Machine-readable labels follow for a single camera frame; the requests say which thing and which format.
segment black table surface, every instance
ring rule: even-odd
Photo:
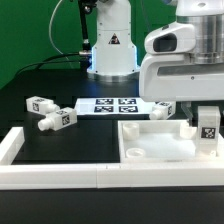
[[[24,127],[26,141],[14,165],[119,162],[117,120],[148,115],[78,116],[75,125],[41,132],[37,122],[43,116],[27,112],[25,100],[45,97],[63,108],[74,107],[77,98],[138,94],[138,80],[110,84],[88,80],[78,70],[23,72],[0,90],[0,141],[11,127]],[[222,102],[211,104],[217,103],[223,110]],[[175,118],[185,118],[179,104]],[[0,191],[1,224],[221,224],[223,211],[222,186]]]

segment green wall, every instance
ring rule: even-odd
[[[48,24],[59,0],[1,0],[0,1],[0,88],[7,84],[16,71],[27,64],[44,60],[57,52],[48,38]],[[130,0],[132,5],[132,40],[138,47],[138,63],[144,57],[144,38],[147,27],[140,0]],[[144,0],[151,29],[175,20],[175,8],[161,0]],[[91,44],[96,41],[96,10],[88,16]],[[53,37],[63,52],[81,49],[81,27],[77,1],[64,0],[53,26]],[[67,64],[45,68],[69,68]]]

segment cable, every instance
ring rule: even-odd
[[[141,0],[141,7],[142,7],[142,13],[143,13],[143,17],[144,17],[145,24],[146,24],[146,27],[147,27],[147,31],[150,32],[151,31],[151,27],[150,27],[150,24],[149,24],[148,14],[145,11],[145,2],[144,2],[144,0]]]
[[[78,52],[55,55],[55,56],[52,56],[52,57],[49,57],[49,58],[45,59],[35,69],[36,70],[40,69],[44,65],[44,62],[52,61],[52,60],[55,60],[55,59],[58,59],[58,58],[63,58],[63,57],[66,57],[67,58],[67,57],[70,57],[70,56],[78,56],[78,55],[79,55]]]
[[[79,60],[71,60],[71,61],[48,61],[48,62],[38,62],[38,63],[33,63],[33,64],[29,64],[29,65],[26,65],[25,67],[19,69],[16,74],[14,75],[14,78],[16,76],[18,76],[23,70],[25,70],[26,68],[29,68],[29,67],[33,67],[33,66],[37,66],[37,65],[43,65],[43,64],[60,64],[60,63],[71,63],[71,62],[79,62]]]
[[[54,19],[55,19],[55,15],[56,15],[56,13],[57,13],[59,7],[60,7],[61,4],[63,3],[63,1],[64,1],[64,0],[60,0],[60,1],[58,2],[58,4],[56,5],[56,7],[55,7],[55,9],[54,9],[54,11],[53,11],[53,13],[52,13],[52,16],[51,16],[51,20],[50,20],[50,23],[49,23],[49,30],[48,30],[48,32],[49,32],[49,39],[50,39],[51,45],[52,45],[53,48],[54,48],[57,52],[59,52],[60,54],[64,54],[64,53],[56,47],[56,45],[55,45],[55,43],[54,43],[54,41],[53,41],[53,38],[52,38],[52,26],[53,26],[53,22],[54,22]]]

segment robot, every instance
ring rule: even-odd
[[[145,101],[206,101],[224,97],[224,1],[164,0],[176,22],[151,32],[140,71]]]
[[[106,82],[135,78],[139,72],[137,49],[131,41],[129,0],[99,0],[97,42],[92,48],[88,77]]]

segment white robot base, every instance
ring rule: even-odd
[[[138,77],[137,48],[131,41],[131,6],[128,0],[97,3],[97,42],[92,48],[88,77],[121,82]]]

